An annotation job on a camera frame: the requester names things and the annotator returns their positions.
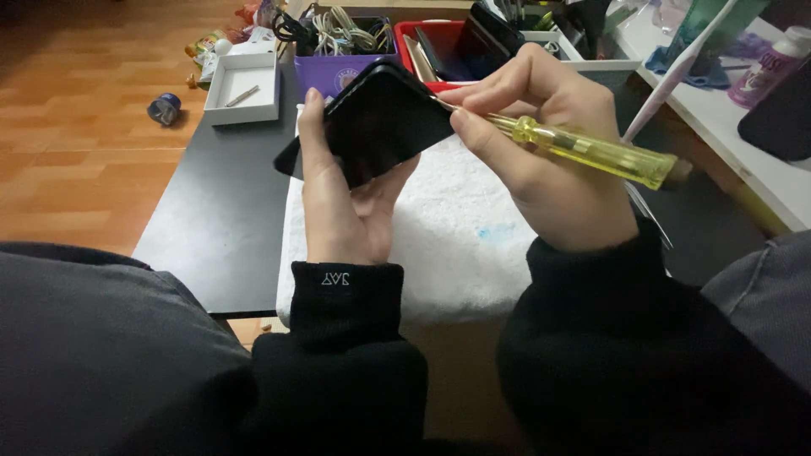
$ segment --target white towel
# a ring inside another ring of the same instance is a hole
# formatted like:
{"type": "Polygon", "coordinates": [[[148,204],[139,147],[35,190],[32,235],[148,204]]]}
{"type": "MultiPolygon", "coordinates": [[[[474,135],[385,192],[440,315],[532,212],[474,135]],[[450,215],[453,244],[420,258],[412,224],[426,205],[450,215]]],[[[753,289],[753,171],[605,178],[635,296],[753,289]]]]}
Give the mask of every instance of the white towel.
{"type": "MultiPolygon", "coordinates": [[[[303,182],[290,180],[276,311],[290,318],[290,262],[307,258],[303,182]]],[[[536,235],[504,184],[458,136],[423,152],[393,217],[389,261],[405,269],[404,322],[457,322],[505,315],[530,284],[526,250],[536,235]]]]}

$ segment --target black sleeve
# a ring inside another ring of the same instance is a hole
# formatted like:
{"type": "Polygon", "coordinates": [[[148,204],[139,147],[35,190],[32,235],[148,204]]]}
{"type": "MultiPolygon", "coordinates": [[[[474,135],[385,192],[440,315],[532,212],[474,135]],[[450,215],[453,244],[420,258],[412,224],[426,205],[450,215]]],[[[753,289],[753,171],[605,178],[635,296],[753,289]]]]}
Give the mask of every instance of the black sleeve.
{"type": "Polygon", "coordinates": [[[539,453],[807,453],[809,396],[666,276],[656,227],[639,225],[601,252],[527,253],[498,367],[539,453]]]}
{"type": "Polygon", "coordinates": [[[408,450],[423,436],[427,364],[398,333],[403,269],[293,263],[290,333],[253,346],[243,425],[271,454],[408,450]]]}

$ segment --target white ball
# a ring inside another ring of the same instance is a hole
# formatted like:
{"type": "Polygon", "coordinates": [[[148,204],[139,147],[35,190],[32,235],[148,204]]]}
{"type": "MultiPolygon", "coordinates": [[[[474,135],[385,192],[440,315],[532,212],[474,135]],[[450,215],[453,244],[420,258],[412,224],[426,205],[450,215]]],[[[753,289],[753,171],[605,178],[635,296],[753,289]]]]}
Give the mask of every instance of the white ball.
{"type": "Polygon", "coordinates": [[[231,41],[228,41],[225,38],[220,38],[216,43],[214,43],[214,53],[217,55],[226,55],[233,47],[234,45],[231,44],[231,41]]]}

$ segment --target purple tin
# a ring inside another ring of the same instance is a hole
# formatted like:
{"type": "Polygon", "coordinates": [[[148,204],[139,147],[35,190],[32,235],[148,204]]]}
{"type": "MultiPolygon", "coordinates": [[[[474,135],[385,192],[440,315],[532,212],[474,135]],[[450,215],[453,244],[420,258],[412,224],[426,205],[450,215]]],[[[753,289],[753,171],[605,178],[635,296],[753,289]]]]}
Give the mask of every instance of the purple tin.
{"type": "MultiPolygon", "coordinates": [[[[375,22],[383,19],[388,23],[387,18],[352,18],[353,20],[373,19],[375,22]]],[[[386,30],[388,39],[394,44],[394,54],[371,54],[371,55],[337,55],[322,57],[293,57],[296,66],[296,77],[298,78],[298,98],[304,101],[304,96],[310,87],[315,87],[326,97],[337,97],[338,93],[349,84],[363,68],[374,62],[378,58],[387,58],[394,62],[400,62],[400,50],[397,41],[394,39],[392,29],[386,30]]]]}

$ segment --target black table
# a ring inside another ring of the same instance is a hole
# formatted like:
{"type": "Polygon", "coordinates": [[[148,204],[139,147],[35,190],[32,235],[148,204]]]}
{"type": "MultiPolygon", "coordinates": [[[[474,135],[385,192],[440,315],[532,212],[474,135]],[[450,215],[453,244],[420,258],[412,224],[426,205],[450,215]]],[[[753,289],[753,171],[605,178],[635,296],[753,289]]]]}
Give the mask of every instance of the black table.
{"type": "MultiPolygon", "coordinates": [[[[279,120],[212,127],[203,117],[133,254],[177,276],[217,319],[276,314],[290,178],[272,161],[294,136],[298,101],[293,66],[279,67],[279,120]]],[[[616,101],[627,127],[642,101],[630,93],[616,101]]],[[[660,151],[676,143],[655,123],[636,142],[660,151]]],[[[677,192],[642,194],[675,246],[667,267],[683,282],[703,285],[762,245],[753,223],[705,174],[694,173],[677,192]]]]}

